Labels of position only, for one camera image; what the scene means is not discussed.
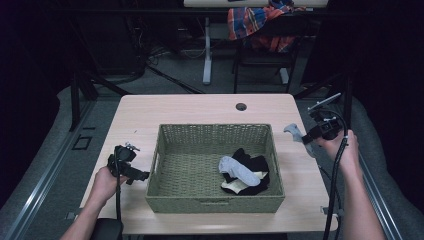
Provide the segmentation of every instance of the woven basket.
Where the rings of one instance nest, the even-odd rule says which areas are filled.
[[[258,195],[220,187],[219,161],[239,148],[267,160],[270,184]],[[276,156],[267,124],[160,125],[146,201],[156,213],[274,213],[284,200]]]

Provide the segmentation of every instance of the office chair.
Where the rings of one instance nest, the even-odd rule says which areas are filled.
[[[264,26],[253,35],[260,34],[261,36],[271,37],[286,37],[297,36],[294,42],[288,47],[288,51],[270,52],[258,51],[252,48],[244,47],[243,39],[238,39],[236,56],[233,63],[234,73],[234,93],[237,93],[238,85],[248,85],[249,83],[239,82],[239,67],[263,67],[276,68],[275,74],[280,72],[281,68],[289,68],[289,79],[286,86],[286,93],[289,92],[290,83],[293,76],[293,70],[296,65],[299,43],[303,39],[309,27],[309,21],[306,17],[294,14],[284,14],[277,18],[267,21]]]

